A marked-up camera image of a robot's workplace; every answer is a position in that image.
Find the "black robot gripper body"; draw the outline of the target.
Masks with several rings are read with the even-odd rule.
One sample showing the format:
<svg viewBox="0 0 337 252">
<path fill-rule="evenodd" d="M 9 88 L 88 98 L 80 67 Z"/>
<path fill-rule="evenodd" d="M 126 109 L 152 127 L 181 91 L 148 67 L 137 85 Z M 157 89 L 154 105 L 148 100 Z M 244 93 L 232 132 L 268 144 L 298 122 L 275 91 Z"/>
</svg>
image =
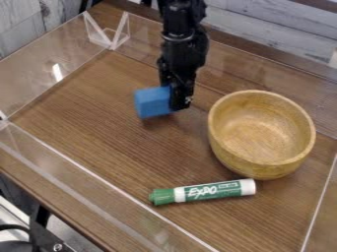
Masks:
<svg viewBox="0 0 337 252">
<path fill-rule="evenodd" d="M 180 81 L 181 83 L 193 82 L 196 72 L 205 64 L 209 49 L 207 33 L 195 31 L 189 39 L 171 39 L 165 37 L 160 49 L 158 58 L 162 58 L 168 65 L 172 74 L 171 83 L 173 81 Z"/>
</svg>

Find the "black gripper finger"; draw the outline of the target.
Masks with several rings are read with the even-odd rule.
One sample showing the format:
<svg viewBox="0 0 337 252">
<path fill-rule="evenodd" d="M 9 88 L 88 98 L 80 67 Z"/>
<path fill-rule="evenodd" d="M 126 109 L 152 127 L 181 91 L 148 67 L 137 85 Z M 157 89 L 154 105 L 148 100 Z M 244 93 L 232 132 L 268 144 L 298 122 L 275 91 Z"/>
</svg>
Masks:
<svg viewBox="0 0 337 252">
<path fill-rule="evenodd" d="M 193 82 L 169 84 L 169 108 L 177 111 L 189 107 L 193 99 Z"/>
<path fill-rule="evenodd" d="M 157 59 L 156 65 L 157 65 L 160 86 L 161 87 L 169 86 L 172 80 L 172 74 L 162 58 Z"/>
</svg>

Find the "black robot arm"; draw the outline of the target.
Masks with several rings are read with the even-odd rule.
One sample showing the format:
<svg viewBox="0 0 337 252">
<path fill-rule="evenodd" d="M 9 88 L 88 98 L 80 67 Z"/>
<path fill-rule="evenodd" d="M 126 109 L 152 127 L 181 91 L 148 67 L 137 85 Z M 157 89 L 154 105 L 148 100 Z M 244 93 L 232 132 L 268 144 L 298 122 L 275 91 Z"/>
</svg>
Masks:
<svg viewBox="0 0 337 252">
<path fill-rule="evenodd" d="M 204 0 L 157 0 L 162 30 L 156 60 L 160 86 L 168 88 L 169 109 L 189 107 L 197 70 L 205 65 L 209 37 L 201 20 Z"/>
</svg>

